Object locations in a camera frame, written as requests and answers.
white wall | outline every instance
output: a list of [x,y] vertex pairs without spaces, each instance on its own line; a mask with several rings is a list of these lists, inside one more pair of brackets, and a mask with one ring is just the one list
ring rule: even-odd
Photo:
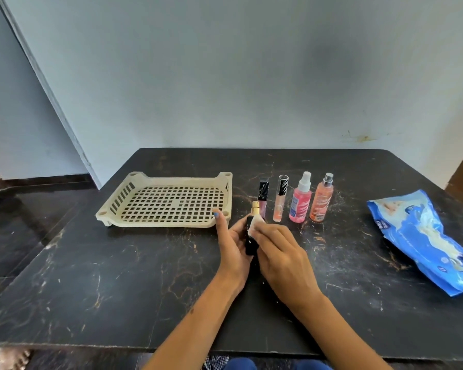
[[85,174],[86,168],[0,11],[0,174]]
[[463,158],[463,0],[5,0],[99,180],[140,147]]

basket grid bottom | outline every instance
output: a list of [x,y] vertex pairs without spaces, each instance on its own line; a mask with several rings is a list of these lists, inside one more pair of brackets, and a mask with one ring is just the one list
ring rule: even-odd
[[148,186],[130,198],[120,215],[124,222],[203,223],[213,208],[223,209],[224,193],[216,187]]

black marble table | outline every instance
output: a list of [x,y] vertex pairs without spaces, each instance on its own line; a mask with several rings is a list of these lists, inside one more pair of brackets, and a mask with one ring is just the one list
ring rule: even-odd
[[[366,201],[425,190],[445,233],[463,245],[463,206],[384,150],[140,149],[26,267],[0,298],[0,345],[154,351],[215,274],[214,228],[105,227],[94,214],[132,171],[153,177],[233,172],[235,221],[250,211],[259,178],[270,178],[272,220],[278,175],[286,201],[303,171],[313,186],[334,174],[322,224],[293,232],[319,286],[355,331],[390,359],[463,360],[463,295],[450,298],[384,240]],[[315,341],[251,270],[213,344],[214,352],[314,357]]]

checkered cloth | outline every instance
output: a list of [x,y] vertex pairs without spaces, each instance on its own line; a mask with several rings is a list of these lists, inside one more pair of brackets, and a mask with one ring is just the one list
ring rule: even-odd
[[228,356],[206,357],[202,370],[222,370],[230,360]]

cosmetic product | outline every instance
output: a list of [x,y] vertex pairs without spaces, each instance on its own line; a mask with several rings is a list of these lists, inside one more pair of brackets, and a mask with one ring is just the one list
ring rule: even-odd
[[314,200],[312,201],[312,209],[310,210],[309,217],[314,222],[322,222],[324,220],[333,192],[333,174],[326,173],[322,182],[317,185]]
[[254,217],[259,214],[259,202],[254,201],[252,202],[252,209],[250,211],[250,216],[247,217],[247,236],[245,239],[245,254],[246,255],[257,255],[257,248],[259,248],[259,244],[254,240],[252,236],[249,236],[249,229],[250,225],[252,224],[252,220]]
[[259,201],[259,213],[261,217],[265,219],[265,206],[268,204],[268,193],[269,193],[269,179],[261,179],[259,181],[259,195],[257,201]]
[[278,188],[276,189],[276,201],[274,203],[274,214],[272,220],[281,222],[283,208],[285,206],[286,190],[288,189],[288,175],[280,175],[278,179]]
[[292,203],[290,205],[290,219],[295,223],[304,221],[307,210],[309,209],[310,197],[310,173],[304,171],[302,179],[298,182],[298,187],[293,191]]

